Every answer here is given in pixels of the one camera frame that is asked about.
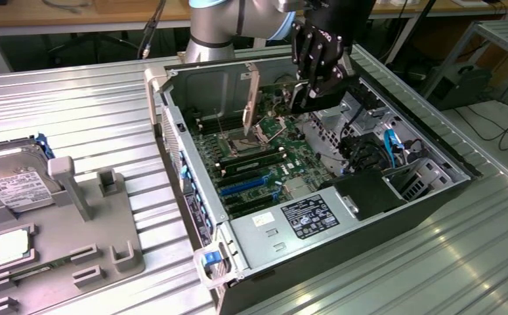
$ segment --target sticker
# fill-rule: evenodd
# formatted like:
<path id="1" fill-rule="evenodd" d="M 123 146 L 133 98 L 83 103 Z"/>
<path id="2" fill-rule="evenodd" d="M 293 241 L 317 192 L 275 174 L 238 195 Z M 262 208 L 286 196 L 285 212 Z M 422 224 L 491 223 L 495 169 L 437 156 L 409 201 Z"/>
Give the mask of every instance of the sticker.
<path id="1" fill-rule="evenodd" d="M 243 165 L 241 167 L 237 168 L 237 171 L 243 171 L 245 169 L 251 169 L 253 167 L 257 167 L 261 163 L 251 163 L 251 164 L 247 164 L 247 165 Z"/>
<path id="2" fill-rule="evenodd" d="M 341 224 L 321 195 L 282 207 L 282 211 L 302 240 Z"/>
<path id="3" fill-rule="evenodd" d="M 271 222 L 275 221 L 275 219 L 274 219 L 274 215 L 273 215 L 271 212 L 266 212 L 263 215 L 258 215 L 258 216 L 255 216 L 255 217 L 253 218 L 253 220 L 254 220 L 254 225 L 255 225 L 257 227 L 261 227 L 261 226 L 263 226 L 265 224 L 269 224 L 269 223 L 271 223 Z"/>
<path id="4" fill-rule="evenodd" d="M 0 200 L 9 208 L 30 205 L 51 197 L 38 172 L 0 178 Z"/>

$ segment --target metal shelf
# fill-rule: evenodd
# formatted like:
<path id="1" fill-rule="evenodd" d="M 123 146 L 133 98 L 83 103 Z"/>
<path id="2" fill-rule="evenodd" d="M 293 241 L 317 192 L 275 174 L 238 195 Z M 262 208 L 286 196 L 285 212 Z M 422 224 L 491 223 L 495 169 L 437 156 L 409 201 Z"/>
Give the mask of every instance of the metal shelf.
<path id="1" fill-rule="evenodd" d="M 474 35 L 481 35 L 490 43 L 497 44 L 508 52 L 508 20 L 474 22 L 469 27 L 459 42 L 457 43 L 454 50 L 449 54 L 439 71 L 437 71 L 434 77 L 429 80 L 426 84 L 426 88 L 423 89 L 423 96 L 426 98 L 430 97 L 431 93 L 438 87 L 446 70 L 455 63 L 457 59 L 459 59 L 459 56 L 462 55 Z M 478 61 L 487 47 L 489 45 L 485 45 L 485 48 L 477 51 L 477 53 L 471 57 L 471 60 L 474 62 Z"/>

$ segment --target aluminum profile table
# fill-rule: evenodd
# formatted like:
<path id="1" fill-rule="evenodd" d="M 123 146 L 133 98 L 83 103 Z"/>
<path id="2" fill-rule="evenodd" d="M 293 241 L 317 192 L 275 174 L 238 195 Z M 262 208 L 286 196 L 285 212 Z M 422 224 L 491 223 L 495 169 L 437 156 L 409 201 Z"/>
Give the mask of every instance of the aluminum profile table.
<path id="1" fill-rule="evenodd" d="M 359 47 L 354 58 L 485 178 L 417 229 L 245 314 L 508 314 L 508 169 Z M 145 248 L 141 275 L 47 314 L 215 314 L 149 123 L 142 72 L 171 62 L 0 75 L 0 140 L 39 130 L 74 156 L 79 180 L 106 167 L 123 173 Z"/>
<path id="2" fill-rule="evenodd" d="M 437 71 L 435 75 L 426 84 L 423 89 L 423 95 L 426 98 L 430 97 L 431 93 L 438 87 L 446 70 L 455 63 L 471 41 L 473 36 L 477 34 L 481 35 L 490 43 L 497 44 L 508 52 L 508 20 L 474 22 L 463 34 L 463 37 L 459 39 L 454 50 L 449 54 L 447 59 L 439 68 L 439 71 Z M 474 63 L 478 61 L 487 47 L 489 45 L 477 51 L 470 61 Z"/>

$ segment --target power supply label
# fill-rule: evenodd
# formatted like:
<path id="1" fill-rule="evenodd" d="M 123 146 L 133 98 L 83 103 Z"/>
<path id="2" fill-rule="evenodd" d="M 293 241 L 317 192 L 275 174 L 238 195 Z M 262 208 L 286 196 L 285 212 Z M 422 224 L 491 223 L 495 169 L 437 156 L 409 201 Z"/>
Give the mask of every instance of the power supply label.
<path id="1" fill-rule="evenodd" d="M 53 194 L 38 172 L 0 178 L 0 200 L 10 207 L 22 207 L 50 199 Z"/>
<path id="2" fill-rule="evenodd" d="M 302 240 L 341 224 L 321 195 L 286 205 L 282 211 Z"/>

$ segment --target workbench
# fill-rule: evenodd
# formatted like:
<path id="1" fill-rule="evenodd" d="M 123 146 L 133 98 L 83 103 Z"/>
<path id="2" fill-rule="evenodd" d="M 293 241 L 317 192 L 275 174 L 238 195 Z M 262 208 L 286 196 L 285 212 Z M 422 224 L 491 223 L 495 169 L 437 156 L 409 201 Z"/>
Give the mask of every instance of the workbench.
<path id="1" fill-rule="evenodd" d="M 427 4 L 422 0 L 419 5 L 409 5 L 403 12 L 403 18 L 409 18 L 409 23 L 401 34 L 395 48 L 390 53 L 387 62 L 395 59 L 403 43 L 414 29 L 418 17 Z M 378 4 L 374 8 L 371 19 L 398 18 L 402 7 L 391 4 Z M 74 14 L 67 10 L 53 8 L 41 0 L 10 0 L 7 6 L 0 6 L 0 36 L 37 35 L 53 33 L 85 33 L 85 32 L 111 32 L 122 30 L 142 30 L 146 21 L 151 17 L 151 12 L 99 14 L 95 7 L 81 8 L 82 13 Z M 495 14 L 491 6 L 485 8 L 465 8 L 453 0 L 438 0 L 429 16 L 474 16 Z M 191 8 L 186 0 L 169 0 L 165 8 L 159 28 L 183 28 L 191 25 Z M 254 47 L 266 46 L 266 40 L 257 39 Z M 0 73 L 9 73 L 13 68 L 7 62 L 7 57 L 0 51 Z"/>
<path id="2" fill-rule="evenodd" d="M 267 47 L 237 55 L 289 52 Z M 508 314 L 508 167 L 358 45 L 353 57 L 485 176 L 418 228 L 243 315 Z M 111 167 L 126 176 L 145 250 L 142 274 L 47 314 L 215 313 L 150 126 L 143 71 L 175 62 L 0 75 L 0 140 L 41 131 L 55 155 L 73 155 L 78 180 Z"/>

